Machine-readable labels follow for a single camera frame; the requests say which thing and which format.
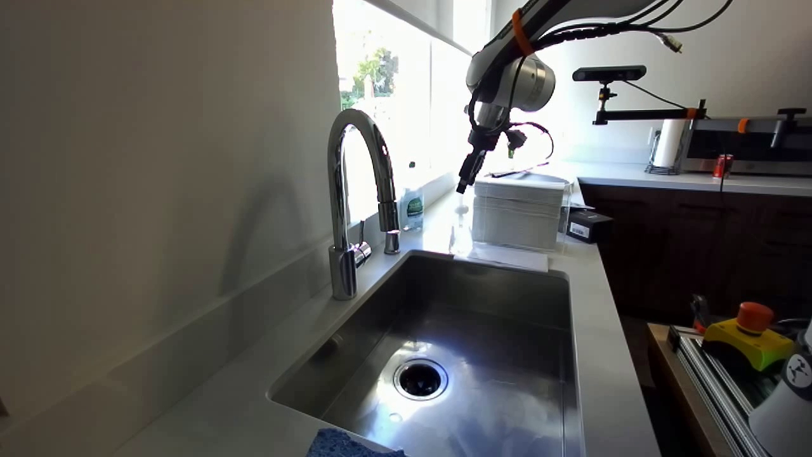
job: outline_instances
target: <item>sink drain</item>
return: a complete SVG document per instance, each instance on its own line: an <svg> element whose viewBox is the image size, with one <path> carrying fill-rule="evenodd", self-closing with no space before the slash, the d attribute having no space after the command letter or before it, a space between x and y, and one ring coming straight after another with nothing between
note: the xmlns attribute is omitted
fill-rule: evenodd
<svg viewBox="0 0 812 457"><path fill-rule="evenodd" d="M426 359L409 360L395 370L395 389L412 400L437 398L448 386L443 367Z"/></svg>

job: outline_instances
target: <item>faucet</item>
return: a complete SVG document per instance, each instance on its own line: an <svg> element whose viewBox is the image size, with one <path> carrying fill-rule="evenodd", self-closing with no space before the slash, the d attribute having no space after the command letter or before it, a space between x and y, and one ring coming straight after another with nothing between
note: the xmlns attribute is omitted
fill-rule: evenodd
<svg viewBox="0 0 812 457"><path fill-rule="evenodd" d="M344 188L343 141L347 127L355 126L366 143L375 186L378 188L378 221L381 231L386 232L385 254L400 252L398 207L395 203L395 183L392 180L392 163L383 135L375 122L363 111L347 109L341 111L330 129L327 141L327 172L330 182L330 212L333 216L333 246L330 247L330 279L333 283L333 298L349 300L358 290L356 269L372 254L369 243L361 240L350 244L347 240L347 195Z"/></svg>

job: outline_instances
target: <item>dark wood cabinet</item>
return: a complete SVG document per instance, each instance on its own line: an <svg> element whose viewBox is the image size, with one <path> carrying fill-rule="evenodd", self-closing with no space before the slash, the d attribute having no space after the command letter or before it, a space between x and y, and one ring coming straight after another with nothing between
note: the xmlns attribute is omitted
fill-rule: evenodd
<svg viewBox="0 0 812 457"><path fill-rule="evenodd" d="M733 316L761 302L812 316L812 198L582 185L615 219L598 244L621 314L689 324L691 294Z"/></svg>

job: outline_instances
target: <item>dish soap bottle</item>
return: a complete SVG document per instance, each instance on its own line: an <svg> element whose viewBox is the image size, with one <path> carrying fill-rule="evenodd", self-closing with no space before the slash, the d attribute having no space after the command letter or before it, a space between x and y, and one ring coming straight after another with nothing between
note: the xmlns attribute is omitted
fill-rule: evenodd
<svg viewBox="0 0 812 457"><path fill-rule="evenodd" d="M417 182L415 163L409 162L404 196L400 204L403 230L407 232L423 229L423 192Z"/></svg>

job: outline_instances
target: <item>kitchen sink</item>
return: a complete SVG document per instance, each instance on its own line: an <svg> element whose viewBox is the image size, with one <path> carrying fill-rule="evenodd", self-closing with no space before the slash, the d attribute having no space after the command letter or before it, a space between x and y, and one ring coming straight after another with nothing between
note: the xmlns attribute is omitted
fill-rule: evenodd
<svg viewBox="0 0 812 457"><path fill-rule="evenodd" d="M412 457L580 456L570 322L562 272L413 251L269 397Z"/></svg>

